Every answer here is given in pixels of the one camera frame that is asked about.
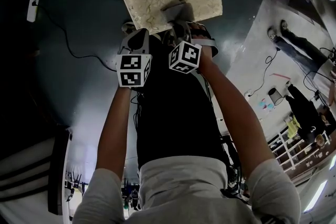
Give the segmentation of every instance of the person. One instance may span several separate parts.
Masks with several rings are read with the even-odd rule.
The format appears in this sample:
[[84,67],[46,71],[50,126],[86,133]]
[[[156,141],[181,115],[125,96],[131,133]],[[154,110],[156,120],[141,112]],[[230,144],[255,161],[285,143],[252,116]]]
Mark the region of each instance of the person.
[[131,89],[118,88],[103,127],[96,170],[73,217],[82,223],[298,223],[300,199],[271,152],[253,109],[203,47],[198,71],[217,98],[247,177],[251,209],[227,198],[221,134],[212,104],[191,73],[169,69],[164,46],[150,36],[151,71],[138,94],[136,130],[141,211],[124,219]]
[[324,138],[322,133],[324,132],[325,124],[322,117],[317,112],[313,102],[308,101],[290,81],[287,82],[287,86],[292,97],[286,95],[285,98],[297,122],[300,124],[298,135],[309,144],[316,141],[319,147],[323,147]]
[[[303,50],[307,55],[303,55],[296,50],[291,44],[288,44],[282,37],[277,35],[274,26],[267,30],[268,37],[271,41],[294,60],[304,71],[308,78],[312,79],[319,92],[322,94],[323,100],[328,100],[328,105],[334,103],[334,78],[332,70],[333,62],[328,59],[320,50],[303,37],[297,37],[288,29],[288,24],[285,20],[280,22],[280,31],[283,37],[288,39],[293,45]],[[331,108],[334,118],[336,118],[336,107]]]

